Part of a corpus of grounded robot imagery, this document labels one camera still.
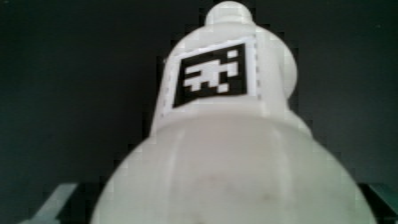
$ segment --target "dark background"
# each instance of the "dark background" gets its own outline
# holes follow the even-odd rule
[[[296,52],[292,108],[360,182],[398,190],[398,3],[244,2]],[[104,181],[148,136],[162,60],[212,0],[0,1],[0,223]]]

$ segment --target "black background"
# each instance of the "black background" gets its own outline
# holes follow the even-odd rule
[[[148,136],[162,60],[210,0],[0,1],[0,223],[107,179]],[[294,49],[292,108],[360,182],[398,190],[398,3],[246,2]]]

